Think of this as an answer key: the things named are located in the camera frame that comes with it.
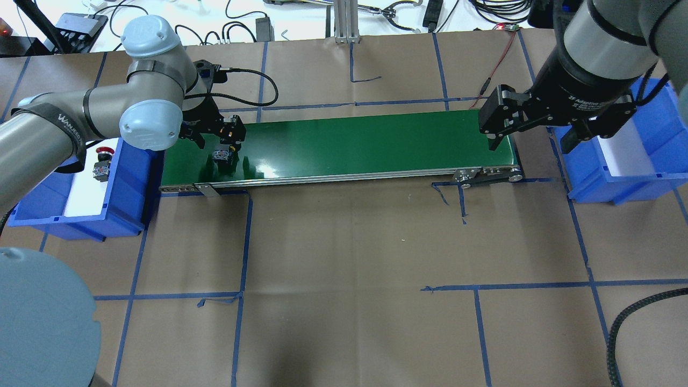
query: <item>green conveyor belt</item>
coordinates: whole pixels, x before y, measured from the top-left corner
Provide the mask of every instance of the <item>green conveyor belt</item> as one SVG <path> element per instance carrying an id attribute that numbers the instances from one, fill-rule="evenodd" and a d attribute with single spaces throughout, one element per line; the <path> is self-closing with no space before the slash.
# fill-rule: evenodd
<path id="1" fill-rule="evenodd" d="M 212 161 L 217 137 L 204 135 L 205 149 L 179 140 L 166 151 L 161 185 L 247 187 L 518 164 L 509 140 L 489 151 L 477 125 L 477 110 L 247 124 L 235 168 Z"/>

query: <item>red wire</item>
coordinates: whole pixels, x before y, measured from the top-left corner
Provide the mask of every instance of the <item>red wire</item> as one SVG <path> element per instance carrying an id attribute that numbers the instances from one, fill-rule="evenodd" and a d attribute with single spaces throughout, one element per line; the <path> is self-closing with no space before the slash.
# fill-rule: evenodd
<path id="1" fill-rule="evenodd" d="M 515 37 L 516 37 L 516 31 L 511 32 L 511 38 L 509 39 L 509 42 L 506 44 L 506 48 L 504 48 L 504 52 L 502 52 L 502 56 L 499 58 L 497 65 L 495 66 L 495 68 L 492 69 L 492 72 L 490 73 L 490 76 L 488 76 L 488 78 L 491 79 L 492 76 L 495 75 L 495 73 L 497 72 L 497 68 L 499 67 L 499 65 L 502 64 L 502 61 L 504 61 L 504 58 L 509 53 L 509 50 L 511 49 L 511 45 L 512 45 L 512 43 L 514 43 Z M 471 105 L 471 107 L 469 107 L 469 109 L 473 109 L 477 105 L 478 101 L 480 101 L 481 98 L 482 98 L 482 93 L 480 93 L 480 95 L 477 96 L 477 99 L 475 100 L 475 102 L 473 102 L 473 104 Z"/>

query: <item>light blue joint cover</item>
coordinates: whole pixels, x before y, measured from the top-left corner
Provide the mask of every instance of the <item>light blue joint cover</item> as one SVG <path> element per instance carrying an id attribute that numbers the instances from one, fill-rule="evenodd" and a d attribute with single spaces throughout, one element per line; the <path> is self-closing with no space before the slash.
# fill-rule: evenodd
<path id="1" fill-rule="evenodd" d="M 683 125 L 688 125 L 688 84 L 683 86 L 683 90 L 678 95 L 678 113 L 683 120 Z"/>
<path id="2" fill-rule="evenodd" d="M 96 303 L 66 264 L 0 248 L 0 387 L 88 386 L 100 352 Z"/>
<path id="3" fill-rule="evenodd" d="M 120 118 L 120 135 L 129 145 L 152 151 L 165 150 L 177 142 L 182 110 L 164 99 L 135 103 Z"/>
<path id="4" fill-rule="evenodd" d="M 19 101 L 19 103 L 17 103 L 17 107 L 26 106 L 26 105 L 30 104 L 31 102 L 33 102 L 34 99 L 36 99 L 36 98 L 38 98 L 44 94 L 46 94 L 46 93 L 40 93 L 40 94 L 36 94 L 35 96 L 26 97 L 26 98 L 22 99 L 21 101 Z"/>
<path id="5" fill-rule="evenodd" d="M 167 20 L 150 14 L 130 21 L 120 38 L 132 58 L 147 58 L 168 52 L 181 44 Z"/>

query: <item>blue tape line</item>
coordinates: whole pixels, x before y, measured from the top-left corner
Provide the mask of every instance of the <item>blue tape line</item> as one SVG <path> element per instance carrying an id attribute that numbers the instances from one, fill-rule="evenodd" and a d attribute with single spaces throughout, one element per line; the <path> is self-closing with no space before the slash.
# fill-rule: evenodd
<path id="1" fill-rule="evenodd" d="M 241 284 L 239 290 L 243 294 L 246 290 L 246 274 L 248 272 L 248 247 L 251 239 L 251 222 L 253 219 L 253 199 L 248 197 L 248 210 L 246 212 L 246 234 L 244 236 L 244 259 L 241 268 Z M 232 359 L 232 387 L 237 385 L 237 372 L 239 370 L 239 342 L 241 339 L 241 321 L 244 317 L 244 298 L 239 298 L 239 307 L 237 310 L 237 326 L 234 332 L 234 355 Z"/>
<path id="2" fill-rule="evenodd" d="M 357 82 L 370 82 L 370 81 L 375 81 L 376 79 L 382 78 L 382 76 L 378 75 L 375 78 L 370 78 L 370 79 L 361 79 L 359 81 L 354 81 L 354 44 L 349 43 L 349 78 L 352 83 L 357 83 Z"/>
<path id="3" fill-rule="evenodd" d="M 260 71 L 265 74 L 266 63 L 268 62 L 268 42 L 263 44 L 263 62 L 260 65 Z M 260 77 L 260 86 L 258 87 L 258 102 L 263 103 L 263 86 L 265 85 L 265 77 Z M 259 106 L 256 110 L 256 122 L 259 123 L 263 115 L 263 107 Z"/>
<path id="4" fill-rule="evenodd" d="M 317 105 L 291 105 L 291 106 L 267 106 L 263 110 L 292 110 L 292 109 L 321 109 L 324 107 L 340 107 L 355 105 L 356 103 L 346 102 L 346 103 L 320 103 Z"/>
<path id="5" fill-rule="evenodd" d="M 463 101 L 463 98 L 429 98 L 429 99 L 406 99 L 399 101 L 370 101 L 370 102 L 354 102 L 355 106 L 370 106 L 370 105 L 406 105 L 410 103 L 435 103 L 444 102 L 445 105 L 449 104 L 449 101 Z"/>
<path id="6" fill-rule="evenodd" d="M 39 251 L 42 253 L 43 250 L 45 249 L 45 243 L 47 242 L 47 232 L 43 233 L 43 239 L 41 241 L 41 247 L 39 247 Z"/>
<path id="7" fill-rule="evenodd" d="M 688 284 L 688 278 L 667 278 L 659 280 L 617 280 L 598 281 L 597 286 L 638 286 L 638 285 L 681 285 Z"/>
<path id="8" fill-rule="evenodd" d="M 473 291 L 475 301 L 475 316 L 477 318 L 477 333 L 480 336 L 480 352 L 482 354 L 482 368 L 485 371 L 485 385 L 492 387 L 492 376 L 490 376 L 490 361 L 487 357 L 487 343 L 485 342 L 485 327 L 482 323 L 482 309 L 480 308 L 480 296 L 477 290 Z"/>
<path id="9" fill-rule="evenodd" d="M 26 68 L 28 67 L 30 60 L 31 56 L 27 56 L 26 60 L 24 61 L 24 66 L 21 68 L 21 71 L 19 72 L 17 82 L 14 84 L 14 88 L 12 89 L 10 97 L 7 100 L 7 106 L 5 106 L 5 110 L 2 112 L 2 116 L 0 116 L 0 121 L 4 121 L 5 117 L 7 116 L 7 113 L 10 111 L 10 107 L 12 106 L 12 100 L 14 100 L 14 96 L 17 95 L 17 90 L 19 90 L 19 85 L 21 84 L 21 80 L 24 78 L 24 74 L 26 73 Z"/>
<path id="10" fill-rule="evenodd" d="M 103 52 L 103 59 L 100 61 L 100 68 L 98 68 L 98 75 L 96 75 L 96 81 L 93 82 L 93 87 L 98 87 L 98 82 L 100 82 L 100 75 L 103 74 L 103 68 L 105 67 L 105 60 L 107 60 L 107 51 Z"/>
<path id="11" fill-rule="evenodd" d="M 221 302 L 222 304 L 234 304 L 234 301 L 238 300 L 239 298 L 242 298 L 244 296 L 244 292 L 237 292 L 237 294 L 231 298 L 202 298 L 198 304 L 196 304 L 196 307 L 201 308 L 206 304 L 206 301 L 214 301 L 214 302 Z"/>
<path id="12" fill-rule="evenodd" d="M 244 298 L 239 299 L 237 312 L 237 327 L 234 330 L 234 356 L 232 358 L 232 387 L 237 387 L 237 371 L 239 370 L 239 342 L 241 341 L 241 320 L 244 316 Z"/>
<path id="13" fill-rule="evenodd" d="M 589 282 L 539 282 L 532 284 L 472 284 L 472 285 L 444 285 L 426 286 L 420 291 L 477 291 L 477 290 L 516 290 L 516 289 L 562 289 L 583 288 L 590 286 Z"/>
<path id="14" fill-rule="evenodd" d="M 129 330 L 129 319 L 131 318 L 131 308 L 133 307 L 134 295 L 136 294 L 136 285 L 138 283 L 138 274 L 141 271 L 141 261 L 143 259 L 143 251 L 146 247 L 146 239 L 148 238 L 148 226 L 143 230 L 141 236 L 141 246 L 138 249 L 138 257 L 136 258 L 136 267 L 133 271 L 133 279 L 131 281 L 131 289 L 129 290 L 129 302 L 127 302 L 127 312 L 125 313 L 125 323 L 122 327 L 122 337 L 120 338 L 120 346 L 117 350 L 117 360 L 115 362 L 115 372 L 112 376 L 112 387 L 117 387 L 117 382 L 120 376 L 120 367 L 122 366 L 122 355 L 125 351 L 125 342 L 127 341 L 127 331 Z"/>
<path id="15" fill-rule="evenodd" d="M 437 56 L 437 65 L 440 68 L 440 81 L 442 81 L 442 95 L 447 99 L 447 82 L 444 79 L 444 67 L 442 66 L 442 55 L 440 55 L 440 44 L 437 42 L 437 35 L 432 34 L 432 41 L 435 45 L 435 55 Z M 449 102 L 444 102 L 444 110 L 449 111 Z"/>
<path id="16" fill-rule="evenodd" d="M 676 197 L 676 201 L 678 202 L 679 208 L 681 208 L 683 220 L 685 220 L 686 224 L 688 224 L 688 211 L 686 211 L 686 206 L 683 203 L 683 199 L 681 198 L 681 193 L 676 188 L 674 188 L 674 196 Z"/>
<path id="17" fill-rule="evenodd" d="M 257 107 L 235 107 L 232 109 L 218 109 L 220 113 L 231 113 L 231 112 L 257 112 Z"/>
<path id="18" fill-rule="evenodd" d="M 530 179 L 523 179 L 517 182 L 514 182 L 513 184 L 518 184 L 520 182 L 553 182 L 555 179 L 553 178 L 530 178 Z"/>
<path id="19" fill-rule="evenodd" d="M 523 39 L 523 34 L 521 30 L 516 31 L 518 34 L 518 39 L 521 41 L 521 48 L 523 48 L 523 55 L 526 57 L 526 64 L 528 65 L 528 71 L 530 72 L 530 79 L 535 82 L 535 72 L 533 71 L 533 64 L 530 62 L 530 55 L 528 55 L 528 48 L 526 48 L 526 41 Z"/>
<path id="20" fill-rule="evenodd" d="M 571 220 L 573 221 L 573 227 L 576 230 L 576 237 L 578 238 L 578 244 L 581 247 L 581 254 L 583 256 L 583 263 L 585 264 L 585 271 L 588 272 L 588 281 L 590 282 L 590 290 L 592 291 L 592 298 L 595 302 L 595 309 L 597 309 L 597 316 L 600 320 L 600 325 L 602 328 L 602 334 L 604 335 L 605 342 L 609 341 L 609 330 L 607 328 L 607 321 L 604 317 L 604 312 L 602 311 L 602 303 L 600 301 L 599 294 L 597 293 L 597 286 L 595 284 L 595 276 L 592 274 L 592 269 L 590 268 L 590 261 L 588 259 L 588 250 L 585 247 L 585 241 L 583 241 L 583 233 L 581 231 L 581 225 L 578 222 L 578 215 L 576 214 L 576 209 L 573 206 L 573 201 L 568 197 L 569 190 L 566 184 L 566 175 L 563 171 L 563 165 L 561 164 L 561 158 L 559 157 L 559 152 L 557 151 L 557 144 L 552 137 L 552 128 L 548 127 L 547 132 L 550 134 L 550 146 L 552 147 L 552 152 L 554 152 L 555 158 L 557 159 L 557 166 L 559 168 L 559 173 L 561 174 L 561 179 L 563 182 L 564 189 L 566 190 L 566 202 L 568 203 L 568 209 L 571 213 Z"/>
<path id="21" fill-rule="evenodd" d="M 216 297 L 237 297 L 241 295 L 238 291 L 217 291 L 208 293 L 157 293 L 157 294 L 113 294 L 95 295 L 96 301 L 123 301 L 123 300 L 183 300 L 185 298 L 216 298 Z"/>
<path id="22" fill-rule="evenodd" d="M 465 218 L 466 216 L 468 216 L 468 214 L 466 213 L 466 205 L 464 203 L 464 190 L 463 188 L 461 188 L 460 185 L 457 185 L 456 187 L 459 189 L 459 204 L 461 205 L 461 217 Z"/>
<path id="23" fill-rule="evenodd" d="M 218 193 L 220 196 L 227 195 L 248 195 L 248 191 L 242 189 L 241 191 L 224 191 Z M 203 196 L 201 192 L 164 192 L 160 194 L 161 198 L 183 198 L 186 196 Z"/>
<path id="24" fill-rule="evenodd" d="M 430 184 L 430 186 L 433 187 L 435 189 L 435 191 L 439 192 L 440 197 L 442 198 L 442 201 L 446 205 L 449 205 L 449 203 L 447 202 L 447 199 L 444 198 L 444 194 L 442 193 L 442 190 L 440 190 L 440 185 L 438 183 L 434 182 L 434 183 Z"/>
<path id="25" fill-rule="evenodd" d="M 95 295 L 93 299 L 96 301 L 125 301 L 131 298 L 128 294 L 113 294 L 113 295 Z"/>

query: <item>small black object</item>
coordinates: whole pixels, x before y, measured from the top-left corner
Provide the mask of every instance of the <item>small black object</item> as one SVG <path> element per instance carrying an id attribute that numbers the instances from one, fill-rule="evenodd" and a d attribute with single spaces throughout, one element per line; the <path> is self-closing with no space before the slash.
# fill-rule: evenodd
<path id="1" fill-rule="evenodd" d="M 443 4 L 444 0 L 430 0 L 428 2 L 428 6 L 425 8 L 425 16 L 423 17 L 423 27 L 427 27 L 428 32 L 433 32 L 437 28 Z"/>
<path id="2" fill-rule="evenodd" d="M 274 41 L 275 29 L 270 23 L 269 17 L 256 19 L 256 41 Z"/>
<path id="3" fill-rule="evenodd" d="M 26 36 L 0 38 L 0 58 L 50 54 L 51 52 L 36 38 L 27 38 Z"/>
<path id="4" fill-rule="evenodd" d="M 99 182 L 106 182 L 110 177 L 110 162 L 115 151 L 108 147 L 99 147 L 98 162 L 93 165 L 93 178 Z"/>

